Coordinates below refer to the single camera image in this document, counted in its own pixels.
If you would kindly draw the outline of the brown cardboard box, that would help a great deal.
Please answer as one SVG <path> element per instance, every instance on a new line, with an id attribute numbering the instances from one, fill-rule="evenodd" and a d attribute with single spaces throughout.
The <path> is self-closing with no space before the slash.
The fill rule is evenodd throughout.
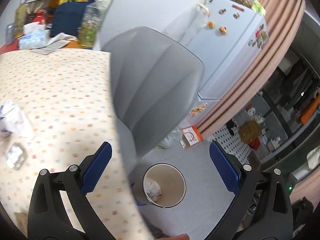
<path id="1" fill-rule="evenodd" d="M 261 135 L 261 127 L 255 120 L 251 120 L 241 126 L 238 130 L 238 133 L 241 141 L 249 144 L 252 140 Z"/>

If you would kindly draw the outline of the trash pile in bin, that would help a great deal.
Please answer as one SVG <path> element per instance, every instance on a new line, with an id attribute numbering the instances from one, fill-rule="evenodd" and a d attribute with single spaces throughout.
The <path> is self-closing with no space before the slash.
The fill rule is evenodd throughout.
<path id="1" fill-rule="evenodd" d="M 162 196 L 161 188 L 155 180 L 150 178 L 145 178 L 143 182 L 143 186 L 147 196 L 153 202 L 156 202 Z"/>

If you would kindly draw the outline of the dotted tablecloth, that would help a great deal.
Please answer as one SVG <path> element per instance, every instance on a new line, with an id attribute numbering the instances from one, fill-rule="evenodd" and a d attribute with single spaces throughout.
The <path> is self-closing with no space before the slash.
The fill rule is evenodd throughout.
<path id="1" fill-rule="evenodd" d="M 1 102 L 16 102 L 31 128 L 18 141 L 27 152 L 19 170 L 1 157 L 1 204 L 10 218 L 27 213 L 42 169 L 80 164 L 103 142 L 112 158 L 87 199 L 116 239 L 152 239 L 127 181 L 110 85 L 110 53 L 60 49 L 1 55 Z"/>

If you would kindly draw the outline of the clear plastic wrapper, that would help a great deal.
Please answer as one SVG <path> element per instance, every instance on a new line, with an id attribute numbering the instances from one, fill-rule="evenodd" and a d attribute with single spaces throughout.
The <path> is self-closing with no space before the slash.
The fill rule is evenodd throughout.
<path id="1" fill-rule="evenodd" d="M 27 159 L 24 147 L 20 143 L 13 143 L 5 153 L 6 163 L 9 168 L 19 170 Z"/>

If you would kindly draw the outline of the orange white cardboard box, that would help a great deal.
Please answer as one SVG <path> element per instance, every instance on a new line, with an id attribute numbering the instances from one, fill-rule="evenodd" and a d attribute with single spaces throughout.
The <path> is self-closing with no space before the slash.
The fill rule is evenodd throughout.
<path id="1" fill-rule="evenodd" d="M 190 126 L 181 130 L 182 139 L 180 145 L 184 150 L 203 141 L 203 137 L 196 126 Z"/>

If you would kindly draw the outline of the white refrigerator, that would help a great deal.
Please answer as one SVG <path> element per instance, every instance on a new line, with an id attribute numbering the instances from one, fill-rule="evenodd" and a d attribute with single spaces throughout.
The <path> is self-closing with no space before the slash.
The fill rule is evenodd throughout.
<path id="1" fill-rule="evenodd" d="M 204 64 L 199 102 L 218 102 L 244 74 L 268 41 L 264 15 L 231 0 L 204 0 L 211 15 L 185 46 Z M 182 12 L 165 33 L 176 40 L 191 11 Z"/>

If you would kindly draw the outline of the plastic bag on fridge hook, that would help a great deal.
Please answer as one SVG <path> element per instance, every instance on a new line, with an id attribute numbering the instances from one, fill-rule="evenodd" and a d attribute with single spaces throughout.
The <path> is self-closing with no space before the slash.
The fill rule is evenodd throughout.
<path id="1" fill-rule="evenodd" d="M 198 2 L 189 15 L 189 20 L 184 24 L 176 41 L 183 46 L 187 46 L 197 33 L 206 26 L 211 15 L 205 2 Z"/>

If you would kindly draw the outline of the grey office chair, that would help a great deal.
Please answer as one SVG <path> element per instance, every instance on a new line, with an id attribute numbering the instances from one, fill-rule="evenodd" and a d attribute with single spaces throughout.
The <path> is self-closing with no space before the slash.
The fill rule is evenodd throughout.
<path id="1" fill-rule="evenodd" d="M 202 61 L 173 39 L 148 27 L 108 41 L 114 111 L 126 162 L 141 158 L 191 110 L 204 74 Z"/>

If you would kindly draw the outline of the pink curtain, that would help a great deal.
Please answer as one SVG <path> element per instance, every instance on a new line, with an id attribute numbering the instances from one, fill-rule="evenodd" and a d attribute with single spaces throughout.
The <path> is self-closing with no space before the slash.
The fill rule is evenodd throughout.
<path id="1" fill-rule="evenodd" d="M 208 139 L 236 115 L 271 77 L 301 24 L 306 0 L 258 0 L 266 10 L 268 42 L 222 100 L 197 124 Z"/>

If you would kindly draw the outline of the clear plastic trash bag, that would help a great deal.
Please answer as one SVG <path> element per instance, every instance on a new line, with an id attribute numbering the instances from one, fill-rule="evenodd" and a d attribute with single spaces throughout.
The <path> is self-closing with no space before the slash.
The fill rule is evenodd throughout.
<path id="1" fill-rule="evenodd" d="M 159 144 L 160 148 L 172 148 L 176 143 L 180 142 L 182 139 L 182 132 L 176 128 L 171 131 Z"/>

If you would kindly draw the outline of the navy tote bag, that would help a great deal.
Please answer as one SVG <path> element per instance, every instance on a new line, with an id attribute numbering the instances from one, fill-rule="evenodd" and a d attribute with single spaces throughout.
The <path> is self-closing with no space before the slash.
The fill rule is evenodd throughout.
<path id="1" fill-rule="evenodd" d="M 50 37 L 55 37 L 59 33 L 77 36 L 85 9 L 93 2 L 94 0 L 67 0 L 59 5 L 53 13 Z"/>

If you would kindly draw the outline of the clear plastic bottle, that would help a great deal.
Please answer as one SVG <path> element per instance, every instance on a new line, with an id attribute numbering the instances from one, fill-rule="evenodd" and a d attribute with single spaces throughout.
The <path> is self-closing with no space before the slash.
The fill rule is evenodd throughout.
<path id="1" fill-rule="evenodd" d="M 81 48 L 92 49 L 94 47 L 100 25 L 103 23 L 112 1 L 95 0 L 86 6 L 78 31 L 78 41 Z"/>

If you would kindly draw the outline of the crumpled white wrapper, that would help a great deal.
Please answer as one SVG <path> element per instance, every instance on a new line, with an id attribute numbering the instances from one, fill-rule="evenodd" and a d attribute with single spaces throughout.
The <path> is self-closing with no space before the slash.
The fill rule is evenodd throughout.
<path id="1" fill-rule="evenodd" d="M 22 111 L 13 100 L 6 100 L 1 105 L 1 136 L 8 137 L 18 133 L 23 125 Z"/>

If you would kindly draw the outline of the tissue pack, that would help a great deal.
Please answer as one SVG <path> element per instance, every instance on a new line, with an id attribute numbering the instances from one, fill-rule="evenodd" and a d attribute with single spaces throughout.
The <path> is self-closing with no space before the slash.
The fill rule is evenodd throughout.
<path id="1" fill-rule="evenodd" d="M 24 35 L 18 39 L 19 50 L 32 50 L 43 48 L 49 41 L 50 30 L 45 24 L 38 22 L 29 23 L 23 26 Z"/>

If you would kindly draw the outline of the beige round trash bin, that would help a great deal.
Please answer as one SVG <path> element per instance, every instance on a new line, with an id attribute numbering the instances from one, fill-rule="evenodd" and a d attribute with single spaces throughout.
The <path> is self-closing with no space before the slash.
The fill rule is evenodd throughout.
<path id="1" fill-rule="evenodd" d="M 153 202 L 144 191 L 145 178 L 155 180 L 162 191 L 162 196 Z M 159 163 L 144 171 L 132 184 L 131 189 L 138 206 L 153 205 L 163 209 L 177 206 L 184 199 L 187 185 L 183 174 L 176 167 Z"/>

